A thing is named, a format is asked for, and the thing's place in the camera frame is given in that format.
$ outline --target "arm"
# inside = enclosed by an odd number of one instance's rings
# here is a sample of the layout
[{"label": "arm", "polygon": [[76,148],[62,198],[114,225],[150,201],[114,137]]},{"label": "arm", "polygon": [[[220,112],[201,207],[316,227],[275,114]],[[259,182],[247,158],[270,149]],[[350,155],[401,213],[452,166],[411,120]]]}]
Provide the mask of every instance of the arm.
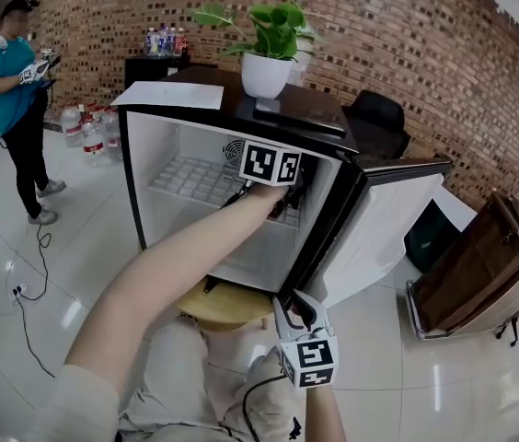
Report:
[{"label": "arm", "polygon": [[306,442],[346,442],[330,385],[306,390]]},{"label": "arm", "polygon": [[122,394],[149,324],[251,236],[286,190],[257,186],[238,202],[145,250],[100,297],[65,363],[99,375]]},{"label": "arm", "polygon": [[0,77],[0,94],[9,92],[20,85],[20,76]]}]

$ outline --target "white flower pot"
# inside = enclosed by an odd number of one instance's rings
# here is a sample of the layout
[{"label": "white flower pot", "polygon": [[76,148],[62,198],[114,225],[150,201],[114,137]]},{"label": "white flower pot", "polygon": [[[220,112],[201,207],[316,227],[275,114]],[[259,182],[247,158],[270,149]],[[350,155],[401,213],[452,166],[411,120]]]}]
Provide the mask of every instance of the white flower pot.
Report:
[{"label": "white flower pot", "polygon": [[302,87],[305,83],[306,69],[311,64],[312,57],[306,52],[300,52],[300,50],[313,51],[313,44],[304,38],[298,38],[296,40],[296,47],[298,48],[298,52],[294,56],[296,61],[293,61],[293,66],[288,76],[288,83]]},{"label": "white flower pot", "polygon": [[246,52],[243,54],[241,81],[250,97],[275,99],[286,85],[293,61],[270,59]]}]

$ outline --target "red label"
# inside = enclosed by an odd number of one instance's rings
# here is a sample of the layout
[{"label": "red label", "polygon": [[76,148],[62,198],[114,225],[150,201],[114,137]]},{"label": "red label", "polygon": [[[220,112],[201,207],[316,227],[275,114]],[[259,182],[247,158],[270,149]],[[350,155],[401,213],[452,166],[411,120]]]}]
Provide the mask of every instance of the red label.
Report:
[{"label": "red label", "polygon": [[82,125],[81,124],[78,124],[76,127],[74,128],[67,128],[65,130],[65,135],[68,135],[68,136],[75,136],[76,134],[80,134],[80,132],[82,131]]},{"label": "red label", "polygon": [[98,143],[96,145],[84,145],[84,152],[89,156],[95,156],[104,150],[104,143]]},{"label": "red label", "polygon": [[121,139],[119,137],[111,137],[109,139],[109,147],[121,147]]}]

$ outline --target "hand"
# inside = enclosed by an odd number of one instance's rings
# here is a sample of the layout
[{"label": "hand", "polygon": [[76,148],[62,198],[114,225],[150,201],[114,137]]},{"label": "hand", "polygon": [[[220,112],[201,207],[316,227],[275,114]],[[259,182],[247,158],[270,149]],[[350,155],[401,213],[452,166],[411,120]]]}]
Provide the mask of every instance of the hand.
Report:
[{"label": "hand", "polygon": [[288,193],[287,186],[284,187],[271,187],[264,185],[263,183],[256,183],[249,191],[250,195],[258,196],[259,198],[269,199],[272,204],[279,202],[286,193]]},{"label": "hand", "polygon": [[33,82],[38,82],[43,78],[45,74],[47,74],[47,69],[49,68],[48,61],[41,61],[39,63],[33,63],[29,65],[26,69],[24,69],[20,73],[20,85],[24,84],[32,84]]}]

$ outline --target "black office chair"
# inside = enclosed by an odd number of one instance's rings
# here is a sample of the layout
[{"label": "black office chair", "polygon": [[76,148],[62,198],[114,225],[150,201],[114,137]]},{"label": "black office chair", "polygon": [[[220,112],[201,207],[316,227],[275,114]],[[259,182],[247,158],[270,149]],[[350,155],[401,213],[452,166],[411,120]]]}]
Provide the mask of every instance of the black office chair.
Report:
[{"label": "black office chair", "polygon": [[365,154],[400,158],[409,145],[405,114],[394,100],[362,90],[349,107],[343,107],[356,145]]}]

